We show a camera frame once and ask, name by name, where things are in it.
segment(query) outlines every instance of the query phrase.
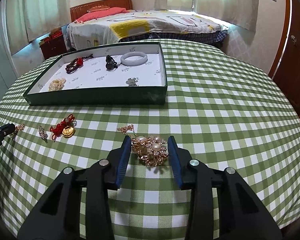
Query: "checkered tablecloth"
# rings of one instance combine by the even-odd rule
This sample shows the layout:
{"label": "checkered tablecloth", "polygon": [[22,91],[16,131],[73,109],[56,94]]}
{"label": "checkered tablecloth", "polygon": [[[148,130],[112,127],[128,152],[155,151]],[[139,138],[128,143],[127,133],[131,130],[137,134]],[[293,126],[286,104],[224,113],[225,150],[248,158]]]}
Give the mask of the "checkered tablecloth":
{"label": "checkered tablecloth", "polygon": [[[280,227],[300,216],[300,120],[274,82],[212,46],[154,41],[161,42],[167,68],[163,106],[29,106],[22,94],[53,58],[20,77],[5,94],[0,126],[26,126],[0,147],[2,217],[15,234],[63,168],[86,168],[106,158],[124,138],[116,129],[131,123],[139,135],[174,135],[180,147],[211,168],[237,169]],[[38,125],[49,131],[71,113],[77,120],[73,137],[47,143],[39,137]],[[116,239],[182,239],[189,201],[190,192],[178,190],[169,162],[148,168],[131,155],[121,189],[109,191]],[[214,205],[216,237],[216,198]]]}

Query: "white box liner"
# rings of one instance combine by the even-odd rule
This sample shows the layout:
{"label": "white box liner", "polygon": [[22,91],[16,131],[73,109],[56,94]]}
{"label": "white box liner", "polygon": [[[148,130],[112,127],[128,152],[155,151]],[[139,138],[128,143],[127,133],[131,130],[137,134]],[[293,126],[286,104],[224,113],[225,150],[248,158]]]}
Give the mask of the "white box liner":
{"label": "white box liner", "polygon": [[[111,55],[117,63],[123,54],[131,51],[144,52],[148,61],[140,66],[127,67],[120,65],[116,70],[106,69],[106,55]],[[86,57],[93,54],[93,59],[83,62],[83,66],[72,74],[66,73],[66,65],[77,57]],[[77,53],[64,55],[56,62],[34,85],[29,94],[48,92],[49,84],[59,78],[65,78],[66,83],[62,90],[98,87],[127,87],[129,78],[136,78],[138,86],[165,86],[166,73],[163,67],[161,50],[158,44],[132,44],[95,48]]]}

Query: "pink pillow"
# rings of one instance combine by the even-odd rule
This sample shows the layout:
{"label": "pink pillow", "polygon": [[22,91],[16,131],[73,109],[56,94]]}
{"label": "pink pillow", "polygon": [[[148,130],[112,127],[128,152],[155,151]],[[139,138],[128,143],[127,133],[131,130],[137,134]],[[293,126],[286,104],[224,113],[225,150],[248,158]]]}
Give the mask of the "pink pillow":
{"label": "pink pillow", "polygon": [[99,19],[102,17],[110,16],[110,15],[116,15],[119,13],[128,13],[125,8],[120,7],[112,7],[105,11],[98,11],[98,12],[92,12],[92,13],[86,13],[85,15],[81,16],[80,18],[76,19],[74,23],[84,23],[89,20],[93,19]]}
{"label": "pink pillow", "polygon": [[87,12],[98,12],[98,11],[105,11],[108,10],[110,7],[106,5],[98,5],[95,7],[90,8]]}

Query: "metal screw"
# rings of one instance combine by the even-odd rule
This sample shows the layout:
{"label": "metal screw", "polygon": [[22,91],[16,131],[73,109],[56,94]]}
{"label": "metal screw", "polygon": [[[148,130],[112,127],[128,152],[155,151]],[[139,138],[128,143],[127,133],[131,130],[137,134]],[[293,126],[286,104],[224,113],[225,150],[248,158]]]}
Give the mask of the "metal screw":
{"label": "metal screw", "polygon": [[192,159],[192,160],[190,161],[190,165],[191,165],[191,166],[198,166],[198,165],[199,165],[199,161],[196,160],[196,159]]}
{"label": "metal screw", "polygon": [[64,170],[63,170],[63,173],[64,174],[70,174],[72,172],[72,169],[70,167],[66,167]]}
{"label": "metal screw", "polygon": [[228,167],[226,168],[226,172],[228,172],[229,174],[234,174],[235,173],[235,169],[232,167]]}
{"label": "metal screw", "polygon": [[103,159],[103,160],[99,161],[99,164],[100,164],[101,166],[107,166],[107,165],[109,164],[109,161],[106,160],[106,159]]}

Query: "pink blanket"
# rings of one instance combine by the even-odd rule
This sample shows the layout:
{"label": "pink blanket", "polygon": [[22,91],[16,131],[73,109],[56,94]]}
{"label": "pink blanket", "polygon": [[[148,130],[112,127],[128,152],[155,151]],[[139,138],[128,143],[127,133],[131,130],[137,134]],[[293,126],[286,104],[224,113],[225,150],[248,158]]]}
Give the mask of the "pink blanket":
{"label": "pink blanket", "polygon": [[110,15],[116,15],[119,13],[128,13],[125,8],[120,7],[112,7],[105,11],[98,11],[98,12],[92,12],[92,13],[86,13],[85,15],[81,16],[80,18],[76,19],[74,23],[84,23],[89,20],[93,19],[99,19],[102,17],[110,16]]}

